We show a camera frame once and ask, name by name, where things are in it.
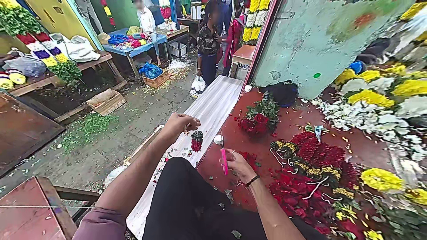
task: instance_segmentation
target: rose bouquet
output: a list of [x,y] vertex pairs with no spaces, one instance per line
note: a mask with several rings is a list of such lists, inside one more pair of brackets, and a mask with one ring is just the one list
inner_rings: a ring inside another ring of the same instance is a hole
[[272,96],[264,95],[263,99],[256,102],[255,107],[247,107],[248,111],[243,119],[238,120],[239,128],[245,132],[256,135],[273,132],[278,123],[279,105]]

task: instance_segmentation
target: wooden crate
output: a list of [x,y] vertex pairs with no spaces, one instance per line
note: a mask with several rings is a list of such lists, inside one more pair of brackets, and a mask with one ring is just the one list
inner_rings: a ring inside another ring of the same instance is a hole
[[169,74],[167,73],[167,70],[165,70],[160,76],[156,77],[155,79],[151,79],[148,77],[142,77],[144,79],[144,83],[148,86],[152,86],[154,88],[160,87],[164,82],[166,82],[169,79]]
[[86,103],[102,116],[106,116],[126,103],[126,100],[119,92],[109,88],[102,93],[95,95],[86,101]]

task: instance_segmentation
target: blue plastic bag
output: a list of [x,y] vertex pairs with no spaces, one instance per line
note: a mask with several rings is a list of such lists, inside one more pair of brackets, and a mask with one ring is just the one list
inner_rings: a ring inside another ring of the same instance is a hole
[[138,70],[139,74],[144,74],[145,77],[155,79],[163,73],[163,70],[157,65],[145,63],[145,65]]

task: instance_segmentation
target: left hand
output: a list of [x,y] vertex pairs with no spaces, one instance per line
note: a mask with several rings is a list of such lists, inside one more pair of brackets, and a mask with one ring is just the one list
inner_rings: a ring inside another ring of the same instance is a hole
[[179,135],[185,130],[185,126],[188,124],[188,131],[197,130],[197,127],[200,126],[200,120],[186,114],[174,112],[169,117],[169,120],[164,125],[158,137],[172,145],[176,142]]

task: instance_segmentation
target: hand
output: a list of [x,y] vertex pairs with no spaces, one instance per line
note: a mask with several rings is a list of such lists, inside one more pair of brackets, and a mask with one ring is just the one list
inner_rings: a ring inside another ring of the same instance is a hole
[[224,149],[227,156],[228,168],[237,172],[240,180],[246,184],[257,174],[241,154],[232,149]]
[[186,114],[174,112],[169,117],[158,137],[172,145],[185,130],[185,126],[188,126],[188,131],[197,130],[197,127],[200,126],[200,120]]

